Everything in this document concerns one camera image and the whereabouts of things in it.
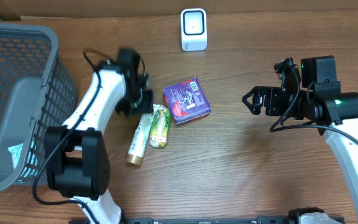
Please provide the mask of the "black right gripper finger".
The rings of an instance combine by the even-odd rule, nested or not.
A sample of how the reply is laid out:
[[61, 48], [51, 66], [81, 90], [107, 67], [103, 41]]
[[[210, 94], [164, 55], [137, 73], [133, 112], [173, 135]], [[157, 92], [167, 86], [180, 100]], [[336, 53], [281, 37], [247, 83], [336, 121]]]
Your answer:
[[257, 98], [259, 96], [259, 89], [260, 89], [260, 86], [253, 87], [253, 89], [251, 89], [250, 92], [246, 93], [242, 97], [242, 100], [247, 101], [247, 99], [250, 98], [250, 97]]
[[249, 109], [249, 111], [253, 115], [259, 115], [260, 114], [260, 106], [259, 106], [258, 101], [252, 100], [252, 102], [249, 102], [247, 99], [248, 99], [248, 97], [242, 98], [243, 104], [246, 105], [246, 107]]

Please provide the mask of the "green yellow snack pouch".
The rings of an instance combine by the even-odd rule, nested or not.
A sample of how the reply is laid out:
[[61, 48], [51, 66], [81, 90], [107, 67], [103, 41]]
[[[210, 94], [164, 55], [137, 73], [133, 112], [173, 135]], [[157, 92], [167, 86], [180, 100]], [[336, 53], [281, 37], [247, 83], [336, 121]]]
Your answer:
[[172, 116], [169, 109], [160, 105], [155, 112], [150, 130], [149, 144], [152, 147], [164, 148], [168, 144], [171, 122]]

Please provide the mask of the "white tube gold cap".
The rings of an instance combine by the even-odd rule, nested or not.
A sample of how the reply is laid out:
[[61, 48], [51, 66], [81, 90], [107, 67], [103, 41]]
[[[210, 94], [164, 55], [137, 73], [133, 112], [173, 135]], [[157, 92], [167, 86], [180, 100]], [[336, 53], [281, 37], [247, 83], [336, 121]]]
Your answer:
[[152, 121], [160, 105], [153, 105], [151, 113], [140, 117], [139, 125], [135, 130], [134, 137], [127, 154], [127, 163], [140, 167], [144, 158], [147, 141], [149, 138]]

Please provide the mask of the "purple sanitary pad pack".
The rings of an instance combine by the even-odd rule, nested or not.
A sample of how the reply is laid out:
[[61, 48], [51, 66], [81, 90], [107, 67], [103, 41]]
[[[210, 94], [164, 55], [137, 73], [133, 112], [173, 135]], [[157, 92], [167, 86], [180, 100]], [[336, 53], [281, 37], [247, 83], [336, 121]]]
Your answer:
[[198, 77], [165, 87], [163, 96], [176, 124], [187, 123], [211, 113], [211, 105]]

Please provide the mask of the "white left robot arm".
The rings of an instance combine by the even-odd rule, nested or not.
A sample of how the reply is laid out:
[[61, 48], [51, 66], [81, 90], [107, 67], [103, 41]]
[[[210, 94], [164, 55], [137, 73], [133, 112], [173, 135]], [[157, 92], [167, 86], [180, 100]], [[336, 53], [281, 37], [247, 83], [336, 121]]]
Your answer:
[[121, 47], [117, 57], [90, 63], [93, 79], [80, 104], [61, 126], [44, 134], [46, 173], [63, 203], [80, 206], [85, 223], [127, 223], [108, 190], [111, 166], [104, 131], [113, 113], [153, 118], [157, 105], [148, 89], [149, 74], [138, 52]]

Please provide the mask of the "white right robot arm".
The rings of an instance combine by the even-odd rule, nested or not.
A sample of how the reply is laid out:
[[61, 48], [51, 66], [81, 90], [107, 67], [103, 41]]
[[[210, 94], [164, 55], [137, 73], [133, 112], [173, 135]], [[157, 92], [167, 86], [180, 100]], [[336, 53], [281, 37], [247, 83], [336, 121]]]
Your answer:
[[341, 91], [334, 56], [291, 57], [274, 64], [280, 87], [255, 86], [242, 97], [254, 115], [278, 119], [271, 133], [317, 129], [331, 148], [352, 197], [358, 221], [358, 93]]

